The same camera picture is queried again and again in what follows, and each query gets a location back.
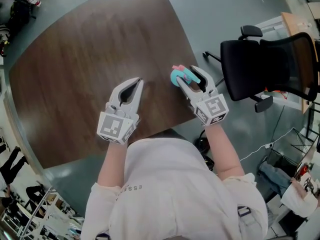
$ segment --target cable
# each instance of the cable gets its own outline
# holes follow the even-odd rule
[[[280,121],[280,119],[281,119],[281,116],[282,116],[282,113],[284,112],[284,110],[285,110],[285,105],[283,105],[283,108],[282,108],[282,110],[281,110],[281,113],[280,113],[280,115],[279,115],[279,117],[278,117],[278,121],[276,122],[275,127],[274,127],[274,129],[273,129],[273,133],[272,133],[272,137],[271,137],[270,143],[271,143],[272,140],[274,139],[276,129],[277,129],[277,127],[278,127],[279,121]]]
[[[258,152],[262,147],[266,147],[266,146],[268,146],[268,145],[270,145],[270,146],[273,146],[273,144],[274,143],[276,143],[278,140],[280,140],[282,137],[284,137],[284,136],[286,136],[288,133],[290,133],[293,129],[296,129],[296,128],[294,128],[294,127],[292,127],[285,135],[282,135],[280,138],[278,138],[277,140],[275,140],[275,141],[273,141],[273,142],[270,142],[270,143],[268,143],[268,144],[265,144],[265,145],[262,145],[261,147],[259,147],[256,151],[253,151],[252,153],[250,153],[248,156],[246,156],[245,158],[242,158],[241,160],[240,160],[240,162],[241,161],[243,161],[243,160],[245,160],[245,159],[247,159],[248,157],[250,157],[253,153],[256,153],[256,152]]]
[[[196,146],[196,148],[199,150],[199,152],[203,156],[205,156],[206,153],[208,153],[208,151],[210,150],[210,145],[209,145],[208,139],[206,137],[202,138],[202,135],[204,133],[205,133],[205,130],[203,130],[200,133],[200,136],[193,141],[193,145]]]

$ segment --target white shirt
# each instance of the white shirt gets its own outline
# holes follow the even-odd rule
[[[241,240],[239,205],[256,212],[265,236],[267,208],[254,179],[221,181],[185,140],[137,141],[127,150],[124,186],[93,185],[81,239],[108,231],[112,240]]]
[[[311,191],[302,199],[292,184],[284,192],[281,203],[302,218],[309,217],[318,207],[318,200]]]

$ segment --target gray floor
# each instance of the gray floor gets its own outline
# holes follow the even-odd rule
[[[4,61],[6,79],[8,80],[8,72],[17,58],[43,30],[85,1],[42,0],[43,5],[38,10],[37,20],[26,26],[7,51],[8,57]],[[202,58],[203,51],[210,50],[220,54],[220,42],[238,38],[240,26],[255,25],[279,16],[280,12],[289,12],[285,0],[170,0],[170,2],[181,21],[199,66],[207,70],[216,80],[222,77],[221,66],[215,61],[206,63]],[[282,106],[274,104],[266,112],[257,114],[252,100],[231,101],[224,84],[219,86],[219,92],[225,95],[230,110],[222,125],[240,158],[246,157],[261,145],[271,141]],[[274,139],[286,133],[291,127],[300,130],[303,123],[304,116],[301,112],[286,107]],[[174,129],[193,141],[203,128],[199,120],[194,119]],[[244,170],[247,173],[255,172],[257,163],[265,153],[266,150],[263,148],[244,160],[242,163]],[[89,156],[46,169],[43,173],[66,201],[83,215],[90,188],[97,179],[103,159],[101,156]],[[264,195],[267,194],[268,188],[262,183],[258,183],[258,187]]]

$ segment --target dark wood tabletop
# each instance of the dark wood tabletop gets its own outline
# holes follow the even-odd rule
[[[169,0],[89,0],[44,31],[10,71],[27,140],[43,168],[103,154],[100,111],[114,87],[144,80],[131,141],[194,117],[170,82],[172,65],[197,65]]]

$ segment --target hand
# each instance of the hand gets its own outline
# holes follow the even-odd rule
[[[291,178],[291,179],[290,179],[290,182],[293,183],[293,184],[298,183],[298,181],[297,181],[295,178]]]

